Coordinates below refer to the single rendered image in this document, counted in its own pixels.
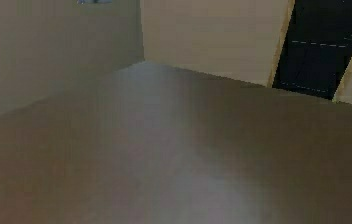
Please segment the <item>black room door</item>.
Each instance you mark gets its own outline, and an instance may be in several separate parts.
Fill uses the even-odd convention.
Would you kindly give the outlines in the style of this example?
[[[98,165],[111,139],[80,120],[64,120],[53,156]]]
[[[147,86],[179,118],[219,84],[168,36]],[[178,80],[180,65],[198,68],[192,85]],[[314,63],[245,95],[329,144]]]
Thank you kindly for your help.
[[[352,0],[295,0],[273,86],[332,99],[352,57]]]

